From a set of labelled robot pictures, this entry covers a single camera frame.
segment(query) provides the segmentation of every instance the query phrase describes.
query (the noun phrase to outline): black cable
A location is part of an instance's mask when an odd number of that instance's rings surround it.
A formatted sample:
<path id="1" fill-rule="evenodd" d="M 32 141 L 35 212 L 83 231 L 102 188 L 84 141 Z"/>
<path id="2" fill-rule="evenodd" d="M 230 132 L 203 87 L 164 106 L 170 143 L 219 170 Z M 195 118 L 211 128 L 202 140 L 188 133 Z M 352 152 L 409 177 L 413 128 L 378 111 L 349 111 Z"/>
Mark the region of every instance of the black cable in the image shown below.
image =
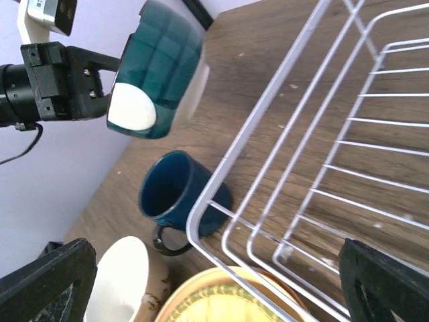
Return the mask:
<path id="1" fill-rule="evenodd" d="M 25 156 L 28 152 L 30 152 L 32 150 L 32 148 L 34 148 L 34 146 L 39 142 L 39 140 L 43 134 L 43 126 L 41 126 L 38 123 L 35 123 L 34 126 L 38 129 L 38 133 L 36 134 L 36 137 L 34 138 L 33 142 L 28 146 L 28 148 L 25 149 L 24 152 L 22 152 L 21 154 L 19 154 L 17 156 L 14 156 L 12 158 L 1 161 L 0 165 L 7 163 L 9 161 L 16 160 L 18 158 L 21 158 L 22 156 Z"/>
<path id="2" fill-rule="evenodd" d="M 206 8 L 199 0 L 182 0 L 182 2 L 188 7 L 190 12 L 192 12 L 205 30 L 212 25 L 212 16 L 207 12 Z"/>

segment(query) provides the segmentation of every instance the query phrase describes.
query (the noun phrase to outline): white bracket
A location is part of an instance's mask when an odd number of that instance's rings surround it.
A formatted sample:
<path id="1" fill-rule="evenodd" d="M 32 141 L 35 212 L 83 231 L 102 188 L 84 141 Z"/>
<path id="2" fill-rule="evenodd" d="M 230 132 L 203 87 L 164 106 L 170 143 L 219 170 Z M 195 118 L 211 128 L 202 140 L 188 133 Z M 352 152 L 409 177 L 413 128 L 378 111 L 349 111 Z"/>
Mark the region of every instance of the white bracket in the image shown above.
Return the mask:
<path id="1" fill-rule="evenodd" d="M 28 2 L 29 0 L 21 0 L 18 9 L 17 25 L 22 44 L 49 42 L 50 30 L 28 15 Z"/>

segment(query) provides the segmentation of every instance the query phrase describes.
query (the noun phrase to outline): wooden table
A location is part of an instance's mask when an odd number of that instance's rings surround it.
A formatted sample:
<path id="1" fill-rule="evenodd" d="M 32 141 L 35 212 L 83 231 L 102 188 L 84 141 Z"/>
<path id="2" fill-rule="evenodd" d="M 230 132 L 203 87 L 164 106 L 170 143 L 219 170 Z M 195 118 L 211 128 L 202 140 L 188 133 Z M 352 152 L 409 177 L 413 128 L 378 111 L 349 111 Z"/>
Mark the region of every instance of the wooden table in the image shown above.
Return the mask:
<path id="1" fill-rule="evenodd" d="M 74 227 L 68 232 L 65 241 L 77 237 L 87 238 L 95 247 L 98 259 L 113 242 L 126 235 L 135 235 L 150 244 L 154 223 L 144 218 L 137 206 L 139 188 L 149 167 L 165 153 L 180 149 L 214 170 L 292 45 L 315 3 L 313 0 L 263 0 L 222 13 L 206 35 L 211 74 L 192 123 L 162 140 L 133 140 Z M 415 3 L 419 1 L 368 0 L 363 8 L 362 18 L 368 22 L 383 11 Z M 226 182 L 233 191 L 235 209 L 347 17 L 348 13 L 342 2 L 333 1 L 307 49 L 284 83 L 279 96 L 228 175 Z M 424 37 L 426 21 L 420 12 L 381 21 L 374 29 L 374 42 L 380 49 L 391 41 Z M 261 208 L 266 204 L 358 37 L 355 27 L 352 26 L 295 128 L 246 208 L 243 217 L 250 222 L 255 223 L 259 218 Z M 425 66 L 426 57 L 425 51 L 408 53 L 407 56 L 397 54 L 394 59 L 387 61 L 388 69 Z M 332 141 L 336 138 L 373 65 L 371 59 L 364 48 L 335 95 L 326 115 L 321 119 L 315 135 L 308 142 L 307 148 L 284 186 L 283 193 L 275 202 L 263 228 L 277 238 L 283 236 L 326 158 Z M 386 74 L 377 78 L 371 92 L 424 93 L 427 92 L 428 85 L 427 74 L 423 72 Z M 378 98 L 365 102 L 367 103 L 362 106 L 359 117 L 407 121 L 429 119 L 429 109 L 423 99 Z M 352 126 L 347 139 L 427 151 L 429 149 L 427 137 L 428 130 L 425 128 L 416 130 L 411 127 L 360 123 Z M 407 184 L 428 186 L 429 182 L 427 161 L 419 156 L 345 146 L 340 149 L 334 163 Z M 426 215 L 429 202 L 424 194 L 382 186 L 340 172 L 329 172 L 321 188 L 429 224 L 429 217 Z M 409 225 L 398 224 L 397 221 L 386 219 L 376 213 L 346 206 L 344 203 L 321 196 L 314 198 L 307 214 L 425 269 L 429 268 L 427 255 L 429 234 L 423 230 L 412 229 Z M 245 241 L 248 236 L 249 230 L 239 225 L 230 242 L 231 249 L 245 260 L 247 260 Z M 232 264 L 232 261 L 219 251 L 220 238 L 221 232 L 218 232 L 205 238 L 204 243 L 216 256 Z M 263 260 L 270 261 L 275 244 L 266 239 L 258 241 L 259 239 L 255 245 L 255 253 Z M 313 225 L 301 223 L 291 241 L 338 267 L 337 254 L 342 246 L 342 239 Z M 196 250 L 166 260 L 173 272 L 176 286 L 189 276 L 212 266 Z M 336 274 L 299 252 L 292 254 L 287 265 L 294 272 L 299 272 L 301 277 L 343 303 L 341 286 Z"/>

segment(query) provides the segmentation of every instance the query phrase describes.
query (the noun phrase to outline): mug handle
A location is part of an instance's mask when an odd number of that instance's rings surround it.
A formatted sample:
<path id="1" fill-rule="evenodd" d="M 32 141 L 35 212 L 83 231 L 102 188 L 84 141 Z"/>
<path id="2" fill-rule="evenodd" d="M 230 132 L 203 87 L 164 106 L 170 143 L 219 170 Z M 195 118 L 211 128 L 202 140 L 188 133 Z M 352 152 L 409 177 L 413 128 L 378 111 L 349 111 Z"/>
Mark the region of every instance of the mug handle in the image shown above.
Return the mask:
<path id="1" fill-rule="evenodd" d="M 192 248 L 192 244 L 188 242 L 185 246 L 182 248 L 179 248 L 178 250 L 171 250 L 170 248 L 167 248 L 167 246 L 164 245 L 164 242 L 162 241 L 162 232 L 165 228 L 169 228 L 171 225 L 162 225 L 162 226 L 156 226 L 154 229 L 154 235 L 152 242 L 154 244 L 155 249 L 164 256 L 178 256 L 182 255 L 183 253 L 187 252 Z"/>

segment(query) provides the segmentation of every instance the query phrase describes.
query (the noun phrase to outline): white dish rack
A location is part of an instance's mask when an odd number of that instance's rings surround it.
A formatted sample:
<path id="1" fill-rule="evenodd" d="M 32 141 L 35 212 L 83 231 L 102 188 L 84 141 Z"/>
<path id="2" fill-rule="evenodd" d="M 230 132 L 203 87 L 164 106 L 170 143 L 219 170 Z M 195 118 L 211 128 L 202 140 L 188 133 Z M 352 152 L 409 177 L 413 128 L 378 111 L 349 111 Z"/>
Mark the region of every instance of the white dish rack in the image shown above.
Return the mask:
<path id="1" fill-rule="evenodd" d="M 349 237 L 344 232 L 334 229 L 332 227 L 329 227 L 328 225 L 325 225 L 322 222 L 314 220 L 305 215 L 308 205 L 313 199 L 313 197 L 315 195 L 324 195 L 325 197 L 336 199 L 338 202 L 346 203 L 353 207 L 374 212 L 380 216 L 388 218 L 389 220 L 394 220 L 394 221 L 400 222 L 401 224 L 409 225 L 410 227 L 429 230 L 429 227 L 427 225 L 424 225 L 423 223 L 415 221 L 411 217 L 396 215 L 394 213 L 390 213 L 382 209 L 378 209 L 375 207 L 371 207 L 369 205 L 365 205 L 363 203 L 356 202 L 346 197 L 328 193 L 326 191 L 323 191 L 320 188 L 320 183 L 322 182 L 322 179 L 324 178 L 327 171 L 339 171 L 339 172 L 349 174 L 351 176 L 359 177 L 360 179 L 363 179 L 363 180 L 370 180 L 373 182 L 377 182 L 379 184 L 386 184 L 386 185 L 394 186 L 401 189 L 407 189 L 409 191 L 416 191 L 418 193 L 429 194 L 429 190 L 424 187 L 404 184 L 404 183 L 396 182 L 394 180 L 387 180 L 382 177 L 371 176 L 365 173 L 360 173 L 354 170 L 350 170 L 348 168 L 343 168 L 332 164 L 332 161 L 337 153 L 338 148 L 344 145 L 357 146 L 361 148 L 368 148 L 368 149 L 374 149 L 374 150 L 392 151 L 400 154 L 411 154 L 411 155 L 417 155 L 417 156 L 423 156 L 423 157 L 429 156 L 429 153 L 420 151 L 420 150 L 409 150 L 404 148 L 382 146 L 377 144 L 366 144 L 363 142 L 352 142 L 352 141 L 347 141 L 345 138 L 348 129 L 350 128 L 351 124 L 354 122 L 378 123 L 378 124 L 391 125 L 391 126 L 397 126 L 397 127 L 429 127 L 429 123 L 390 121 L 388 119 L 373 119 L 373 118 L 357 117 L 357 112 L 366 97 L 385 97 L 386 99 L 389 97 L 391 99 L 395 99 L 396 97 L 429 97 L 429 93 L 369 93 L 370 86 L 377 75 L 387 74 L 387 73 L 401 74 L 401 73 L 407 73 L 407 72 L 429 71 L 429 67 L 406 68 L 406 69 L 398 69 L 398 70 L 383 69 L 383 63 L 385 62 L 386 57 L 389 56 L 390 54 L 397 53 L 397 52 L 411 52 L 415 50 L 429 49 L 429 38 L 420 38 L 420 39 L 392 42 L 392 43 L 386 44 L 381 50 L 376 49 L 375 45 L 373 44 L 370 38 L 371 30 L 382 19 L 391 17 L 393 15 L 405 14 L 407 12 L 409 13 L 412 11 L 429 9 L 429 3 L 386 11 L 374 17 L 368 24 L 364 24 L 359 14 L 365 3 L 365 0 L 359 0 L 356 4 L 354 4 L 351 0 L 343 0 L 343 2 L 349 12 L 348 19 L 346 20 L 342 30 L 336 37 L 332 47 L 328 51 L 328 54 L 326 55 L 319 69 L 317 70 L 317 73 L 314 75 L 314 78 L 310 82 L 310 85 L 306 89 L 294 113 L 292 114 L 288 123 L 284 127 L 280 137 L 275 143 L 273 150 L 271 151 L 264 165 L 259 171 L 259 174 L 256 176 L 253 184 L 251 185 L 250 189 L 247 191 L 245 198 L 241 201 L 241 204 L 238 206 L 238 209 L 235 212 L 231 212 L 223 208 L 219 204 L 216 204 L 214 201 L 212 201 L 212 198 L 217 192 L 217 189 L 220 187 L 221 183 L 224 181 L 225 177 L 228 175 L 234 163 L 238 159 L 245 144 L 247 143 L 248 139 L 253 133 L 253 130 L 257 127 L 257 125 L 261 121 L 261 118 L 263 117 L 264 113 L 267 111 L 271 102 L 278 95 L 278 91 L 280 87 L 283 85 L 284 81 L 286 80 L 286 77 L 290 73 L 292 67 L 295 65 L 297 59 L 300 57 L 304 47 L 306 46 L 309 39 L 311 38 L 314 30 L 317 28 L 318 24 L 322 20 L 324 14 L 326 13 L 326 10 L 331 4 L 331 0 L 320 0 L 316 4 L 316 7 L 314 8 L 313 12 L 308 18 L 308 21 L 306 22 L 305 26 L 302 28 L 294 44 L 292 45 L 289 52 L 286 54 L 286 57 L 280 64 L 280 67 L 274 74 L 273 78 L 271 79 L 265 91 L 263 92 L 262 96 L 259 98 L 256 106 L 253 108 L 250 116 L 245 121 L 245 124 L 239 131 L 237 137 L 234 139 L 233 143 L 231 144 L 224 158 L 218 165 L 217 169 L 213 173 L 205 189 L 203 190 L 197 202 L 195 203 L 190 213 L 190 216 L 188 218 L 187 227 L 186 227 L 188 239 L 199 252 L 204 254 L 215 265 L 217 265 L 218 267 L 225 270 L 225 272 L 230 274 L 235 281 L 237 281 L 242 287 L 244 287 L 251 294 L 257 297 L 261 302 L 263 302 L 267 307 L 269 307 L 274 313 L 276 313 L 284 321 L 295 321 L 295 319 L 292 318 L 285 311 L 280 309 L 275 303 L 269 300 L 266 296 L 258 292 L 258 290 L 253 288 L 250 284 L 246 283 L 238 275 L 236 275 L 224 262 L 222 262 L 214 254 L 212 254 L 210 250 L 208 250 L 208 248 L 202 244 L 202 242 L 198 238 L 198 225 L 200 222 L 200 218 L 207 207 L 215 207 L 218 210 L 222 211 L 223 213 L 226 213 L 228 216 L 231 217 L 231 221 L 229 222 L 228 227 L 226 228 L 222 237 L 222 246 L 221 246 L 222 251 L 226 255 L 228 255 L 228 257 L 230 257 L 230 259 L 232 259 L 235 263 L 244 267 L 246 270 L 252 272 L 254 275 L 258 276 L 262 281 L 262 283 L 268 289 L 270 289 L 270 291 L 272 291 L 276 296 L 281 298 L 281 300 L 285 301 L 289 306 L 291 306 L 291 308 L 295 309 L 301 315 L 306 316 L 307 321 L 317 321 L 317 320 L 312 315 L 307 313 L 299 305 L 291 301 L 286 295 L 282 294 L 276 287 L 272 286 L 264 277 L 262 277 L 261 275 L 258 275 L 258 273 L 252 268 L 252 266 L 248 265 L 244 261 L 244 259 L 238 257 L 236 254 L 234 254 L 234 252 L 231 251 L 230 247 L 228 246 L 228 240 L 231 237 L 231 234 L 236 228 L 238 223 L 245 225 L 252 230 L 251 235 L 246 243 L 246 250 L 247 250 L 247 255 L 249 256 L 249 258 L 253 260 L 255 264 L 271 272 L 274 276 L 276 276 L 277 278 L 279 278 L 280 280 L 282 280 L 283 282 L 291 286 L 295 291 L 300 293 L 303 297 L 307 298 L 309 301 L 312 301 L 315 305 L 317 305 L 318 307 L 326 311 L 329 315 L 331 315 L 338 321 L 350 321 L 350 315 L 347 308 L 345 308 L 342 304 L 338 303 L 336 300 L 334 300 L 332 297 L 328 296 L 321 290 L 317 289 L 308 281 L 301 278 L 299 274 L 297 274 L 296 272 L 292 272 L 289 268 L 287 268 L 284 264 L 282 264 L 282 261 L 281 261 L 281 259 L 284 257 L 284 250 L 285 248 L 287 248 L 289 250 L 293 250 L 294 252 L 300 252 L 303 256 L 307 256 L 308 258 L 310 258 L 311 260 L 314 260 L 319 265 L 324 266 L 326 269 L 330 270 L 331 272 L 334 272 L 335 274 L 339 274 L 338 270 L 336 268 L 333 268 L 326 261 L 324 261 L 324 259 L 317 258 L 316 256 L 309 254 L 306 250 L 303 250 L 297 245 L 294 245 L 290 241 L 290 236 L 294 232 L 297 224 L 303 221 L 311 225 L 315 225 L 320 229 L 324 229 L 325 231 L 333 235 L 339 236 L 341 238 Z M 298 148 L 294 152 L 293 156 L 290 158 L 290 161 L 287 164 L 284 170 L 284 173 L 281 175 L 276 188 L 273 190 L 271 197 L 269 198 L 269 201 L 261 211 L 259 221 L 256 224 L 246 221 L 242 216 L 246 206 L 249 204 L 249 201 L 251 200 L 259 183 L 262 181 L 273 159 L 275 158 L 279 150 L 282 148 L 282 145 L 285 142 L 285 140 L 287 140 L 288 134 L 290 133 L 291 129 L 294 127 L 297 118 L 300 116 L 301 112 L 305 108 L 310 95 L 313 93 L 315 87 L 319 83 L 329 62 L 334 58 L 334 55 L 338 47 L 342 43 L 346 33 L 353 25 L 355 25 L 359 30 L 359 33 L 360 33 L 359 40 L 355 44 L 355 47 L 351 51 L 350 56 L 347 58 L 347 61 L 343 65 L 337 78 L 334 80 L 333 85 L 331 86 L 327 96 L 324 98 L 324 101 L 322 102 L 320 108 L 318 109 L 316 115 L 314 116 L 314 119 L 312 120 L 310 126 L 306 130 L 306 133 L 304 134 L 302 141 L 299 143 Z M 285 229 L 283 239 L 278 240 L 262 229 L 263 224 L 267 220 L 268 213 L 272 208 L 275 200 L 277 199 L 279 194 L 283 192 L 282 187 L 287 182 L 292 169 L 295 167 L 303 149 L 306 147 L 307 141 L 314 134 L 314 130 L 316 129 L 320 121 L 320 118 L 324 115 L 324 112 L 328 108 L 330 102 L 332 101 L 332 98 L 337 92 L 337 89 L 339 88 L 340 84 L 342 83 L 344 77 L 346 76 L 352 63 L 355 61 L 359 51 L 363 46 L 366 46 L 368 48 L 368 50 L 370 51 L 373 57 L 374 62 L 373 62 L 372 71 L 369 73 L 365 83 L 363 84 L 361 91 L 356 98 L 356 101 L 351 106 L 349 116 L 345 119 L 343 128 L 340 130 L 336 140 L 332 143 L 333 144 L 332 148 L 328 156 L 326 157 L 326 160 L 324 161 L 322 168 L 320 169 L 314 182 L 312 183 L 310 189 L 308 189 L 308 192 L 305 198 L 302 200 L 299 210 L 297 211 L 291 224 Z M 272 263 L 269 263 L 269 264 L 266 263 L 264 260 L 259 258 L 253 251 L 255 238 L 261 235 L 270 239 L 271 241 L 276 241 L 276 243 L 278 244 L 271 258 Z M 397 258 L 397 259 L 415 268 L 416 270 L 419 270 L 421 273 L 427 274 L 425 270 L 417 266 L 413 266 L 401 260 L 400 258 Z"/>

